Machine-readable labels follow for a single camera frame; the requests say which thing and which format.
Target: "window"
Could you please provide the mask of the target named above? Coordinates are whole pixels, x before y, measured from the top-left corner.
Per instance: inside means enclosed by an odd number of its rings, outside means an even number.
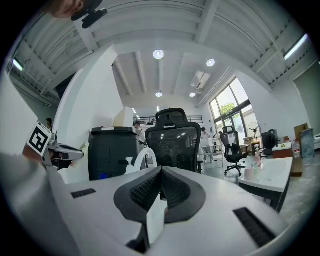
[[[236,98],[228,86],[217,98],[221,115],[224,115],[238,106]]]
[[[242,84],[235,78],[211,103],[217,133],[222,128],[232,126],[239,134],[239,143],[243,145],[245,137],[254,137],[248,126],[257,123],[254,109]]]

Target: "mesh chair back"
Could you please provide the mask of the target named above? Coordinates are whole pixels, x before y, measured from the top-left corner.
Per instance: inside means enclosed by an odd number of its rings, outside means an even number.
[[[240,153],[239,134],[232,126],[222,128],[223,134],[220,139],[225,147],[225,157]]]
[[[188,123],[186,113],[181,108],[169,108],[155,115],[155,126]]]
[[[177,167],[196,172],[201,130],[197,123],[174,125],[171,129],[150,128],[148,146],[154,151],[158,166]]]

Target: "railing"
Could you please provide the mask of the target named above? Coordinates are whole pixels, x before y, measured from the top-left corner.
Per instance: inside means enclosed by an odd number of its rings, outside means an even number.
[[[203,116],[202,115],[187,115],[187,119],[189,122],[192,122],[192,123],[198,123],[198,124],[203,124],[204,121],[203,121]],[[147,116],[147,117],[140,117],[140,118],[137,118],[137,117],[134,117],[133,118],[133,123],[135,122],[139,122],[141,125],[155,125],[156,124],[156,117],[155,116]]]

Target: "office chair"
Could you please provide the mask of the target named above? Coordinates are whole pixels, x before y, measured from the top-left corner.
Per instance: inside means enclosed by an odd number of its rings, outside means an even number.
[[[232,126],[226,126],[222,128],[223,134],[220,135],[220,139],[225,148],[224,157],[229,163],[234,163],[235,165],[228,166],[227,170],[224,171],[224,175],[227,175],[227,171],[232,169],[237,169],[239,176],[241,176],[241,168],[245,166],[238,165],[241,159],[247,158],[247,153],[243,154],[239,144],[239,134]]]
[[[169,108],[158,112],[155,127],[147,129],[145,137],[159,166],[201,173],[197,168],[201,127],[188,122],[183,109]]]

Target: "cup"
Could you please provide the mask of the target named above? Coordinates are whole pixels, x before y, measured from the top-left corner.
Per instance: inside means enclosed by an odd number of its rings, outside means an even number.
[[[244,169],[244,178],[246,180],[252,180],[255,176],[255,171],[254,171],[254,167],[253,166],[247,166]]]

